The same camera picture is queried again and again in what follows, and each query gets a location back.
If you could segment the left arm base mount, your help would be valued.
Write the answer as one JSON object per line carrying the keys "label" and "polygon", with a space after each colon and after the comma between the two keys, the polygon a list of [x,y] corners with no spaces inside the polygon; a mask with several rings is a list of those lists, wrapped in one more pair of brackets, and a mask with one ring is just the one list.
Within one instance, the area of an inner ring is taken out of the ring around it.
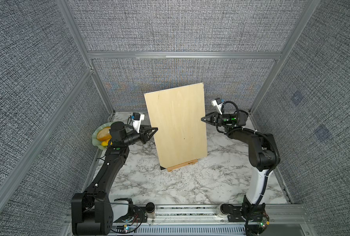
{"label": "left arm base mount", "polygon": [[144,205],[135,205],[131,198],[119,198],[113,201],[112,210],[114,214],[114,223],[133,222],[146,223],[147,214]]}

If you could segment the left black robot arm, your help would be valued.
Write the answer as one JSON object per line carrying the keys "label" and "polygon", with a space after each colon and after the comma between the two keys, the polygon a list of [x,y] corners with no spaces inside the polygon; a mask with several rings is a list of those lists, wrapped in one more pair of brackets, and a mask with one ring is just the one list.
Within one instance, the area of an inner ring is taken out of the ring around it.
{"label": "left black robot arm", "polygon": [[109,194],[120,169],[129,155],[129,147],[137,142],[145,144],[158,131],[157,127],[142,125],[134,128],[123,122],[110,125],[104,163],[91,184],[71,200],[72,233],[76,236],[108,235],[116,220],[134,221],[131,199],[110,201]]}

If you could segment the small wooden easel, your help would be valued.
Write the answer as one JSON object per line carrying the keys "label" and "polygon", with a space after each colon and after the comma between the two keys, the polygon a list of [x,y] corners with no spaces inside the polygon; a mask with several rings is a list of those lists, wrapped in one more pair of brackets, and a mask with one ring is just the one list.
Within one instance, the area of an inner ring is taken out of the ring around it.
{"label": "small wooden easel", "polygon": [[185,167],[185,166],[188,166],[188,165],[194,165],[198,162],[197,159],[194,159],[194,160],[191,160],[191,161],[188,161],[188,162],[185,162],[185,163],[182,163],[182,164],[179,164],[179,165],[176,165],[176,166],[173,166],[173,167],[169,167],[167,168],[167,171],[168,172],[172,172],[173,170],[176,170],[176,169],[179,169],[181,167]]}

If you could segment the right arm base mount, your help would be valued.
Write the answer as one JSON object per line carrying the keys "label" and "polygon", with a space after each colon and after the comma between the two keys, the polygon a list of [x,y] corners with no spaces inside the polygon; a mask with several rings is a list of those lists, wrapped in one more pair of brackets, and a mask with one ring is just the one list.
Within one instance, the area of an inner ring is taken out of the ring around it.
{"label": "right arm base mount", "polygon": [[227,217],[229,222],[245,222],[249,217],[249,222],[259,222],[264,216],[266,204],[261,203],[255,207],[255,203],[250,203],[248,198],[244,196],[241,205],[227,205]]}

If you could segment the light plywood board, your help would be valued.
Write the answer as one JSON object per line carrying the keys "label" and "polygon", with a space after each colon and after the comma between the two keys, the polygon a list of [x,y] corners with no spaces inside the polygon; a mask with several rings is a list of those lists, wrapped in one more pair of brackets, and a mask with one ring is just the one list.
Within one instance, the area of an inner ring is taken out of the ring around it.
{"label": "light plywood board", "polygon": [[207,156],[205,95],[202,83],[144,95],[160,163],[164,169]]}

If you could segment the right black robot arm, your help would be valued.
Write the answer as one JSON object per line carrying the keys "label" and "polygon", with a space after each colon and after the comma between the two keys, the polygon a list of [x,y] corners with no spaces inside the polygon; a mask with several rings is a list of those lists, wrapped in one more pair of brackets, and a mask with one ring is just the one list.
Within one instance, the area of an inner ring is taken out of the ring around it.
{"label": "right black robot arm", "polygon": [[280,161],[273,135],[246,128],[247,119],[248,113],[243,110],[232,114],[211,112],[201,118],[201,121],[216,127],[219,133],[248,145],[252,176],[242,206],[246,215],[264,210],[268,179]]}

